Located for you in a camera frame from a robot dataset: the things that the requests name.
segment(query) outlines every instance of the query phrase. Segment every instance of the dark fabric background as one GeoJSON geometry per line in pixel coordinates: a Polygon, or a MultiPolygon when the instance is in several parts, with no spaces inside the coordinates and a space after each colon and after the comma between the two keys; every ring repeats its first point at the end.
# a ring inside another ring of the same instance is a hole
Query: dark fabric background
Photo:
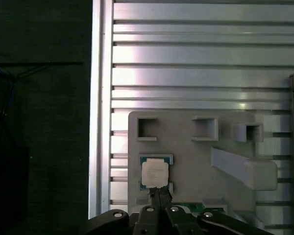
{"type": "Polygon", "coordinates": [[[58,234],[87,219],[91,13],[89,0],[0,0],[0,62],[84,63],[16,86],[7,122],[30,162],[28,216],[11,235],[58,234]]]}

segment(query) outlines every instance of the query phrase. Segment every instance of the aluminum panel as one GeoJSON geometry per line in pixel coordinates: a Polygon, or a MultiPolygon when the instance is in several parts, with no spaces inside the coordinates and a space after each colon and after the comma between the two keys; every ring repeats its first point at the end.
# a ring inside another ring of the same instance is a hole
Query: aluminum panel
{"type": "Polygon", "coordinates": [[[119,210],[127,212],[127,205],[110,205],[110,209],[111,210],[119,209],[119,210]]]}
{"type": "MultiPolygon", "coordinates": [[[[290,138],[264,138],[264,142],[256,146],[258,155],[289,155],[290,138]]],[[[127,154],[127,136],[111,137],[111,153],[127,154]]]]}
{"type": "Polygon", "coordinates": [[[127,136],[111,136],[111,154],[127,154],[127,136]]]}
{"type": "Polygon", "coordinates": [[[112,57],[121,64],[285,67],[294,66],[294,47],[115,46],[112,57]]]}
{"type": "Polygon", "coordinates": [[[294,70],[113,68],[114,86],[288,88],[294,70]]]}
{"type": "Polygon", "coordinates": [[[218,109],[218,110],[289,110],[289,102],[237,102],[197,100],[113,100],[112,108],[124,109],[218,109]]]}
{"type": "Polygon", "coordinates": [[[264,138],[263,142],[256,143],[257,155],[290,155],[290,138],[264,138]]]}
{"type": "Polygon", "coordinates": [[[117,34],[219,34],[219,35],[255,35],[255,36],[294,36],[294,26],[282,25],[222,25],[215,24],[115,24],[113,32],[117,34]]]}
{"type": "Polygon", "coordinates": [[[90,123],[89,123],[89,178],[88,178],[88,218],[98,215],[98,166],[99,146],[99,82],[100,82],[100,34],[101,34],[101,1],[93,4],[92,20],[92,64],[90,84],[90,123]]]}
{"type": "Polygon", "coordinates": [[[265,226],[292,224],[290,206],[256,206],[256,216],[265,226]]]}
{"type": "Polygon", "coordinates": [[[116,3],[114,20],[294,23],[294,5],[116,3]]]}
{"type": "Polygon", "coordinates": [[[277,35],[158,35],[115,34],[114,42],[171,42],[171,43],[232,43],[232,44],[294,44],[294,36],[277,35]]]}
{"type": "Polygon", "coordinates": [[[127,131],[128,129],[128,114],[112,113],[111,114],[111,130],[112,131],[127,131]]]}
{"type": "Polygon", "coordinates": [[[127,201],[127,182],[110,182],[110,200],[127,201]]]}
{"type": "Polygon", "coordinates": [[[277,101],[289,100],[290,92],[270,92],[270,91],[236,91],[229,89],[160,89],[149,88],[145,90],[137,89],[121,89],[113,90],[112,98],[114,99],[199,99],[199,100],[261,100],[261,101],[277,101]]]}
{"type": "Polygon", "coordinates": [[[256,201],[258,203],[291,201],[292,187],[288,183],[279,183],[275,191],[258,191],[256,192],[256,201]]]}
{"type": "Polygon", "coordinates": [[[263,123],[265,132],[290,132],[290,115],[256,115],[256,121],[263,123]]]}
{"type": "Polygon", "coordinates": [[[273,160],[278,167],[278,178],[292,178],[291,160],[273,160]]]}
{"type": "Polygon", "coordinates": [[[111,177],[122,177],[127,178],[127,169],[126,168],[112,168],[111,177]]]}
{"type": "Polygon", "coordinates": [[[111,167],[127,167],[127,159],[122,158],[112,158],[111,159],[111,167]]]}
{"type": "Polygon", "coordinates": [[[113,1],[102,1],[104,9],[102,32],[102,73],[101,77],[101,123],[100,123],[100,173],[101,173],[101,213],[109,210],[110,201],[110,118],[111,118],[111,63],[112,63],[112,25],[113,25],[113,1]]]}

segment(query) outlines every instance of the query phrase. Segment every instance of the gray wall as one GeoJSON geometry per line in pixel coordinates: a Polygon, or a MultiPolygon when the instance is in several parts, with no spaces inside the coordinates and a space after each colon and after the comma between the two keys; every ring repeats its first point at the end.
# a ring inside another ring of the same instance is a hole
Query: gray wall
{"type": "Polygon", "coordinates": [[[10,234],[52,235],[87,219],[91,12],[91,1],[0,0],[0,62],[84,62],[16,87],[7,121],[31,157],[28,217],[10,234]]]}

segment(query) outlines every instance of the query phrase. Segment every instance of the screw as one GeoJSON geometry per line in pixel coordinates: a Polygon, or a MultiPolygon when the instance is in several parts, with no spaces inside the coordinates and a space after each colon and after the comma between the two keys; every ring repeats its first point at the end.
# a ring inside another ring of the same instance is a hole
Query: screw
{"type": "Polygon", "coordinates": [[[210,218],[210,217],[213,216],[213,214],[211,212],[205,212],[204,216],[207,217],[207,218],[210,218]]]}
{"type": "Polygon", "coordinates": [[[178,211],[178,207],[171,207],[171,211],[173,211],[173,212],[178,211]]]}
{"type": "Polygon", "coordinates": [[[119,212],[116,212],[115,214],[113,214],[116,218],[119,218],[119,217],[121,217],[122,216],[122,214],[121,213],[119,213],[119,212]]]}

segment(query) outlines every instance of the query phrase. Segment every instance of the square slot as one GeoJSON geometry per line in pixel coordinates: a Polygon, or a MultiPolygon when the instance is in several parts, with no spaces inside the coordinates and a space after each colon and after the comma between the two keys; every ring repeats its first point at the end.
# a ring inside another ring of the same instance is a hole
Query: square slot
{"type": "Polygon", "coordinates": [[[192,118],[195,123],[194,141],[218,141],[218,120],[215,117],[195,116],[192,118]]]}
{"type": "Polygon", "coordinates": [[[156,117],[137,118],[137,140],[157,141],[159,123],[156,117]]]}
{"type": "Polygon", "coordinates": [[[240,142],[262,142],[263,126],[259,123],[237,123],[232,125],[232,139],[240,142]]]}

